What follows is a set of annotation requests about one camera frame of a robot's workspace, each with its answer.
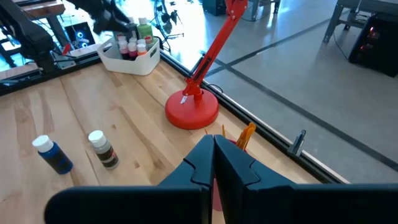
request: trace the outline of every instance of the black computer tower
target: black computer tower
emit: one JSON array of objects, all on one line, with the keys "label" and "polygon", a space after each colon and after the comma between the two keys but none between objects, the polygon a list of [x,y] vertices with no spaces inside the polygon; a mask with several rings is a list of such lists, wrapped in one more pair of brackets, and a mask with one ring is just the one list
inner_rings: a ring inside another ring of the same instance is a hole
[{"label": "black computer tower", "polygon": [[225,14],[225,0],[202,0],[203,10],[210,12],[214,16]]},{"label": "black computer tower", "polygon": [[370,17],[349,55],[349,62],[395,77],[398,73],[398,17],[389,14]]}]

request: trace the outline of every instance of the metal table leg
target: metal table leg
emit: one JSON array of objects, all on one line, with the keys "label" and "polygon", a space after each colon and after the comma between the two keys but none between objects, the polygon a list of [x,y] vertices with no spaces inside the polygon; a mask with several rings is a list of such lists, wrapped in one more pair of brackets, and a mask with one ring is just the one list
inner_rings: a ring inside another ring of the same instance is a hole
[{"label": "metal table leg", "polygon": [[340,16],[343,12],[344,7],[341,5],[336,5],[335,11],[330,19],[328,29],[326,30],[325,37],[323,38],[324,43],[329,43],[330,37],[333,35],[335,28],[338,24],[340,24]]},{"label": "metal table leg", "polygon": [[279,5],[280,5],[280,1],[275,2],[274,14],[277,14],[277,13],[278,13]]},{"label": "metal table leg", "polygon": [[[349,10],[349,14],[348,14],[348,17],[347,17],[347,22],[350,24],[351,21],[353,19],[355,19],[355,16],[356,16],[355,9]],[[344,26],[344,30],[349,30],[350,27],[351,27],[351,25],[347,24],[347,25]]]},{"label": "metal table leg", "polygon": [[253,0],[253,7],[251,9],[251,20],[256,20],[257,10],[259,7],[259,0]]},{"label": "metal table leg", "polygon": [[62,29],[60,21],[56,16],[50,16],[47,18],[47,21],[50,24],[51,29],[54,32],[54,36],[60,42],[61,46],[64,47],[69,43],[68,37],[65,35],[65,32]]},{"label": "metal table leg", "polygon": [[7,64],[9,64],[9,66],[11,68],[15,68],[17,67],[17,65],[14,64],[14,60],[11,58],[11,56],[7,53],[7,51],[4,49],[4,47],[2,47],[2,45],[0,44],[0,54],[4,57],[4,59],[6,60]]}]

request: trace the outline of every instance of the floor line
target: floor line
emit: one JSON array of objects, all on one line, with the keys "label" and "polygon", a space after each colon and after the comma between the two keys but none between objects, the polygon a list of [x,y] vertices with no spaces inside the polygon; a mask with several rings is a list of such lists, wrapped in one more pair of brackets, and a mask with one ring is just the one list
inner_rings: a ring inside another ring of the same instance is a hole
[{"label": "floor line", "polygon": [[307,110],[301,108],[300,106],[296,105],[295,103],[289,101],[288,99],[284,98],[283,96],[277,94],[276,92],[268,89],[264,85],[260,84],[259,82],[253,80],[252,78],[246,76],[245,74],[237,71],[236,69],[226,66],[225,67],[228,71],[231,73],[235,74],[237,77],[240,79],[244,80],[245,82],[249,83],[250,85],[254,86],[261,92],[269,95],[273,99],[277,100],[278,102],[282,103],[286,107],[294,110],[298,114],[301,114],[305,118],[309,119],[310,121],[314,122],[315,124],[321,126],[325,130],[331,132],[335,136],[339,137],[340,139],[344,140],[348,144],[356,147],[360,151],[364,152],[368,156],[372,157],[373,159],[383,163],[384,165],[390,167],[391,169],[395,170],[398,172],[398,163],[393,161],[392,159],[386,157],[385,155],[381,154],[380,152],[377,152],[373,148],[365,145],[361,141],[355,139],[354,137],[344,133],[343,131],[339,130],[338,128],[334,127],[333,125],[327,123],[326,121],[322,120],[321,118],[315,116],[314,114],[308,112]]},{"label": "floor line", "polygon": [[[345,12],[341,13],[341,15],[345,15],[345,14],[347,14],[347,13],[349,13],[349,11],[345,11]],[[251,58],[251,57],[254,57],[254,56],[256,56],[257,54],[263,53],[265,50],[270,49],[271,47],[276,47],[276,46],[278,46],[278,45],[280,45],[280,44],[284,44],[284,43],[286,43],[286,42],[288,42],[288,41],[291,41],[291,40],[293,40],[293,39],[295,39],[295,38],[297,38],[297,37],[300,37],[300,36],[302,36],[302,35],[304,35],[304,34],[310,32],[310,31],[315,30],[316,28],[319,28],[319,27],[321,27],[321,26],[323,26],[323,25],[329,23],[330,19],[327,19],[327,20],[325,20],[325,21],[319,22],[319,23],[317,23],[317,24],[315,24],[315,25],[313,25],[313,26],[311,26],[311,27],[309,27],[309,28],[306,28],[306,29],[304,29],[304,30],[301,30],[301,31],[298,32],[298,33],[295,33],[295,34],[293,34],[293,35],[290,35],[290,36],[288,36],[288,37],[286,37],[286,38],[284,38],[284,39],[282,39],[282,40],[278,40],[277,42],[274,42],[273,44],[270,44],[270,45],[267,45],[267,46],[265,46],[265,47],[262,47],[262,48],[260,48],[260,49],[258,49],[258,50],[255,50],[255,51],[251,52],[250,54],[247,54],[247,55],[245,55],[245,56],[242,56],[242,57],[240,57],[240,58],[238,58],[238,59],[233,60],[233,61],[230,62],[230,63],[227,63],[226,65],[227,65],[227,66],[236,65],[237,63],[243,62],[244,60],[249,59],[249,58]]]}]

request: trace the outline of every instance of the bottle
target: bottle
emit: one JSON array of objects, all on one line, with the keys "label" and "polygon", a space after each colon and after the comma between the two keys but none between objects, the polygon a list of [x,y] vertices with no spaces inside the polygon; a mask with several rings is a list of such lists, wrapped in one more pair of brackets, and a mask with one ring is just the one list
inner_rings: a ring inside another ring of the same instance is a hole
[{"label": "bottle", "polygon": [[148,24],[147,18],[145,17],[138,18],[138,20],[139,25],[137,26],[137,30],[139,33],[139,38],[144,39],[148,49],[150,49],[155,44],[152,26]]},{"label": "bottle", "polygon": [[57,143],[51,141],[47,135],[41,135],[32,141],[39,155],[58,173],[68,173],[73,164],[63,153]]},{"label": "bottle", "polygon": [[144,44],[145,46],[147,45],[144,39],[137,40],[137,44]]},{"label": "bottle", "polygon": [[129,49],[127,47],[127,41],[120,41],[119,42],[119,51],[122,55],[123,60],[129,60]]},{"label": "bottle", "polygon": [[102,131],[93,131],[88,135],[88,140],[105,169],[112,170],[119,165],[119,158]]},{"label": "bottle", "polygon": [[129,49],[129,56],[130,56],[130,60],[135,60],[136,57],[138,56],[138,51],[137,51],[137,45],[134,42],[130,42],[127,45],[128,49]]},{"label": "bottle", "polygon": [[129,17],[130,23],[129,23],[129,32],[126,34],[127,39],[130,38],[138,38],[138,32],[137,32],[137,24],[134,23],[134,18]]},{"label": "bottle", "polygon": [[125,35],[118,35],[118,42],[127,41],[127,37]]},{"label": "bottle", "polygon": [[144,44],[137,44],[137,54],[138,56],[144,55],[147,53],[147,48]]},{"label": "bottle", "polygon": [[137,44],[137,38],[131,37],[131,38],[129,39],[129,43]]}]

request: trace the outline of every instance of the red lamp base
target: red lamp base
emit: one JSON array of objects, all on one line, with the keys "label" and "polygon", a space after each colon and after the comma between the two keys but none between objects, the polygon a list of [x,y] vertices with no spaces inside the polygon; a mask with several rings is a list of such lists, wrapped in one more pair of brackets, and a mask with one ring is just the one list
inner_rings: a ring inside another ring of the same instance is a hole
[{"label": "red lamp base", "polygon": [[166,102],[166,117],[174,126],[182,129],[200,129],[211,124],[218,115],[217,98],[207,90],[202,90],[203,96],[195,101],[188,96],[184,103],[182,90],[173,93]]}]

